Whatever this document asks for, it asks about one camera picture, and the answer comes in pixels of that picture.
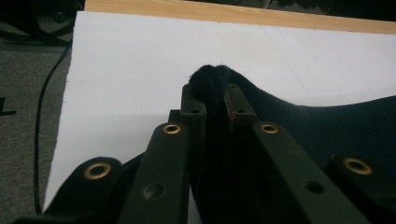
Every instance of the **black cloth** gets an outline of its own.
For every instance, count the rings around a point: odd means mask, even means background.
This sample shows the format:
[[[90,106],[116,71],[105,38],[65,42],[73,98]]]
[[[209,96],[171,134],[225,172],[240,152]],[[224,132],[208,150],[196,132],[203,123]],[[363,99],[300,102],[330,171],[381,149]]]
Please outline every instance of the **black cloth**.
[[[190,79],[191,87],[206,105],[206,150],[219,150],[224,144],[221,123],[229,82],[239,86],[259,120],[285,127],[319,166],[324,167],[335,153],[352,153],[396,176],[396,96],[354,105],[294,105],[260,90],[224,65],[203,66]],[[239,187],[233,183],[232,172],[209,168],[192,178],[193,195],[205,224],[249,221],[250,211],[243,205],[243,196],[234,195]]]

